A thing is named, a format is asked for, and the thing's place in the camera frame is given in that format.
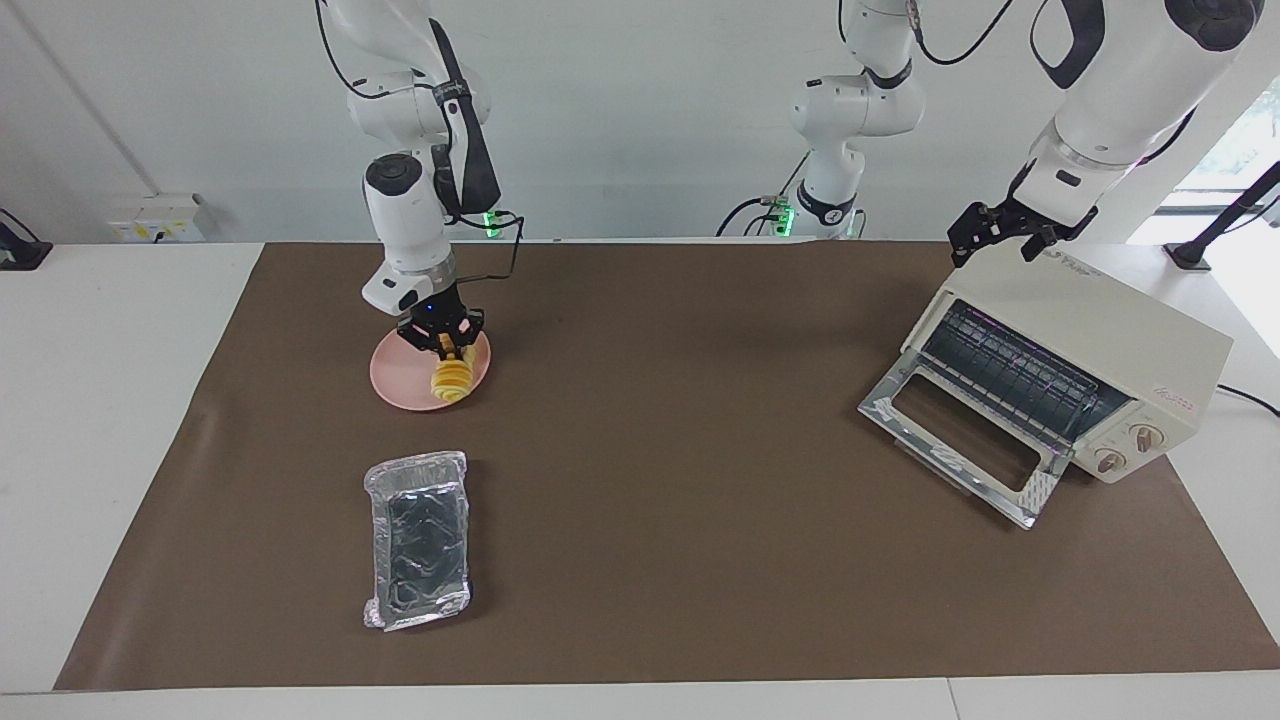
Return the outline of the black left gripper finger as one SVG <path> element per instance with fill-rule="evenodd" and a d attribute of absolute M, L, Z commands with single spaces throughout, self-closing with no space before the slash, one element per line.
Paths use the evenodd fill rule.
<path fill-rule="evenodd" d="M 948 228 L 952 265 L 963 268 L 982 249 L 1002 242 L 1005 215 L 1002 205 L 988 206 L 983 202 L 968 205 Z"/>
<path fill-rule="evenodd" d="M 1075 225 L 1065 225 L 1052 222 L 1046 217 L 1032 214 L 1027 220 L 1028 240 L 1021 246 L 1023 260 L 1032 263 L 1056 243 L 1073 241 L 1093 222 L 1097 214 L 1098 208 L 1092 208 Z"/>

